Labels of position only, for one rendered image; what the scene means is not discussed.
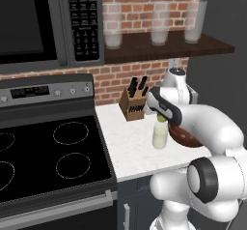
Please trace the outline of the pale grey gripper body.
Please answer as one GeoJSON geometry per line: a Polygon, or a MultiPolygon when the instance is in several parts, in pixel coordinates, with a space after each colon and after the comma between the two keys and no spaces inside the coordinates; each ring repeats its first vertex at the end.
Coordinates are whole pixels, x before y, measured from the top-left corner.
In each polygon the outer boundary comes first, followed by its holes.
{"type": "Polygon", "coordinates": [[[198,103],[198,93],[193,89],[191,88],[189,85],[188,85],[188,90],[190,92],[190,104],[197,104],[198,103]]]}

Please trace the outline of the dark grey fridge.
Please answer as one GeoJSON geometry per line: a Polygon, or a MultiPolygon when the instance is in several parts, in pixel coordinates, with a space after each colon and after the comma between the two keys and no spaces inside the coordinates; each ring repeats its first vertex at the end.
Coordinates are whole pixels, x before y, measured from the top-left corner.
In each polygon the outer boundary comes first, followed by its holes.
{"type": "Polygon", "coordinates": [[[247,0],[206,1],[203,32],[235,51],[191,57],[187,82],[199,94],[199,104],[218,108],[247,135],[247,0]]]}

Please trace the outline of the brown ice bowl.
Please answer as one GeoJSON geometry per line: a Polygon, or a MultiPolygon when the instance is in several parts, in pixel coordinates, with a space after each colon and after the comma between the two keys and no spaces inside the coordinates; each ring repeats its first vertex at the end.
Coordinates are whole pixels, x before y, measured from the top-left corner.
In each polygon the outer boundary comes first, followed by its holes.
{"type": "Polygon", "coordinates": [[[202,147],[202,144],[189,132],[179,128],[172,124],[168,123],[168,130],[171,137],[180,145],[188,148],[199,148],[202,147]]]}

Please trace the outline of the glass of lemonade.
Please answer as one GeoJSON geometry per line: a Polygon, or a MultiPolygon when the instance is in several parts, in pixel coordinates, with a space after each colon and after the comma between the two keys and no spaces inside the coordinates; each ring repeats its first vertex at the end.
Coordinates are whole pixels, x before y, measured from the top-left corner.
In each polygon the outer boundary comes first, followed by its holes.
{"type": "Polygon", "coordinates": [[[167,138],[168,122],[163,116],[157,115],[156,123],[153,127],[152,146],[155,149],[164,149],[167,144],[167,138]]]}

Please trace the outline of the clear empty drinking glass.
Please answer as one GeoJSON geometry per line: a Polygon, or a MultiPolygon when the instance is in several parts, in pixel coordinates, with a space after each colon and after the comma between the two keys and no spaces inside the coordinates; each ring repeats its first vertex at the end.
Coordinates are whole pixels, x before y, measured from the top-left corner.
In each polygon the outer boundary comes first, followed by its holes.
{"type": "Polygon", "coordinates": [[[183,35],[187,43],[197,43],[201,38],[206,7],[206,0],[193,0],[188,3],[183,35]]]}
{"type": "Polygon", "coordinates": [[[108,49],[118,49],[122,45],[122,5],[120,3],[103,4],[103,35],[108,49]]]}
{"type": "Polygon", "coordinates": [[[168,39],[170,26],[170,7],[168,1],[154,1],[151,21],[151,43],[164,45],[168,39]]]}

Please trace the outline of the wooden knife block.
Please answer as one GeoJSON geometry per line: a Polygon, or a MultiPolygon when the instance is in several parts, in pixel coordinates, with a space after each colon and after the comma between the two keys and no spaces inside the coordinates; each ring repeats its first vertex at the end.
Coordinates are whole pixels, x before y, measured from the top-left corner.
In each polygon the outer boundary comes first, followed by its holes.
{"type": "Polygon", "coordinates": [[[145,110],[144,106],[147,97],[142,96],[142,91],[137,90],[132,98],[129,95],[127,88],[123,89],[123,94],[119,102],[119,107],[125,117],[125,119],[130,121],[141,120],[144,118],[145,110]]]}

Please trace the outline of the dark blue cupboard door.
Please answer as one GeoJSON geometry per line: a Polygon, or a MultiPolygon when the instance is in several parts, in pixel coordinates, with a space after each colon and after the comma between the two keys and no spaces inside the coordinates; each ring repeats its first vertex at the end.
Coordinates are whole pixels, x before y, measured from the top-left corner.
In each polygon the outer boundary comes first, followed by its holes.
{"type": "Polygon", "coordinates": [[[162,209],[162,202],[151,194],[150,180],[146,176],[118,183],[118,230],[124,230],[124,205],[129,207],[129,230],[150,230],[162,209]]]}

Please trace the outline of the black stove with hob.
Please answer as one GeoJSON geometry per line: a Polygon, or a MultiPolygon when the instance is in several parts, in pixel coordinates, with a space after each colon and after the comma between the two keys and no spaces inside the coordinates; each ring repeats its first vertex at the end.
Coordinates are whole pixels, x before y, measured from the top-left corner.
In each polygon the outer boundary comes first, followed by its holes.
{"type": "MultiPolygon", "coordinates": [[[[107,189],[117,193],[90,74],[1,80],[3,96],[8,101],[0,101],[0,219],[107,189]]],[[[117,200],[104,210],[17,230],[117,230],[117,200]]]]}

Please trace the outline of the black and grey microwave oven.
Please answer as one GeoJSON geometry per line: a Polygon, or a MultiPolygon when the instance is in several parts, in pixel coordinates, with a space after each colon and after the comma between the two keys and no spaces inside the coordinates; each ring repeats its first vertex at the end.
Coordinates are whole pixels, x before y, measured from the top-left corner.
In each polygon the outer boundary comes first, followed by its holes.
{"type": "Polygon", "coordinates": [[[102,0],[0,0],[0,73],[104,64],[102,0]]]}

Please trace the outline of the white wall socket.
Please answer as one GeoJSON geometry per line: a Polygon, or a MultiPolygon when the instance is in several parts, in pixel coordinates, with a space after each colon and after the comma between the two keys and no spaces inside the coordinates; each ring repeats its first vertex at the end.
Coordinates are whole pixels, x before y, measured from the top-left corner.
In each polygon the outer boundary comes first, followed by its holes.
{"type": "Polygon", "coordinates": [[[179,58],[171,58],[168,61],[168,68],[169,69],[171,69],[171,68],[178,69],[179,68],[179,58]]]}

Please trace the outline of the dark wooden wall shelf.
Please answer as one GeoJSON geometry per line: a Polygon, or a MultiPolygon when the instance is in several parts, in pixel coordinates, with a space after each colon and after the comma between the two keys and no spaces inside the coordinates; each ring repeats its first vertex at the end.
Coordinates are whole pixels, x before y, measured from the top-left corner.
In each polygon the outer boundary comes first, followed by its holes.
{"type": "Polygon", "coordinates": [[[182,31],[172,31],[167,42],[162,45],[151,43],[150,33],[123,34],[123,43],[119,49],[104,50],[104,62],[122,64],[145,62],[180,57],[216,55],[233,53],[235,47],[202,34],[197,43],[187,43],[182,31]]]}

